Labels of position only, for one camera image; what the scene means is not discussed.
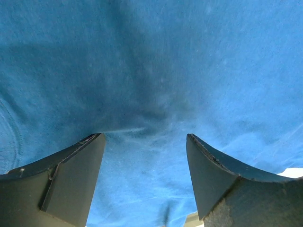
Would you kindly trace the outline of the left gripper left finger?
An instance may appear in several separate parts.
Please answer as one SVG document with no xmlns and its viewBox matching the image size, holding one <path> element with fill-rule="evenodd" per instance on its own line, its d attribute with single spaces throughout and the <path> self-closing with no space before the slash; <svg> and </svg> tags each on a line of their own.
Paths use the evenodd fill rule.
<svg viewBox="0 0 303 227">
<path fill-rule="evenodd" d="M 93 134 L 1 175 L 1 226 L 85 226 L 105 145 L 103 134 Z"/>
</svg>

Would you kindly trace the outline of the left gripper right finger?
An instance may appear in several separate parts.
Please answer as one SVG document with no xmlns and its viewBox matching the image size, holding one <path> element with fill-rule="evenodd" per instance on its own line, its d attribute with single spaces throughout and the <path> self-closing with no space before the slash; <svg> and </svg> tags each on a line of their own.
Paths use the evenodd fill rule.
<svg viewBox="0 0 303 227">
<path fill-rule="evenodd" d="M 187 135 L 199 219 L 206 227 L 300 227 L 303 180 L 249 166 Z"/>
</svg>

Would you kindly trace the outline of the blue printed t-shirt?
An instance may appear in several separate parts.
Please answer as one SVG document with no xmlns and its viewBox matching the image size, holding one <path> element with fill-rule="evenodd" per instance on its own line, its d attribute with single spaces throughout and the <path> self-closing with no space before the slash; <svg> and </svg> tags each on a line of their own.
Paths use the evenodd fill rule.
<svg viewBox="0 0 303 227">
<path fill-rule="evenodd" d="M 180 227 L 193 133 L 303 166 L 300 0 L 3 0 L 0 171 L 106 136 L 90 227 Z"/>
</svg>

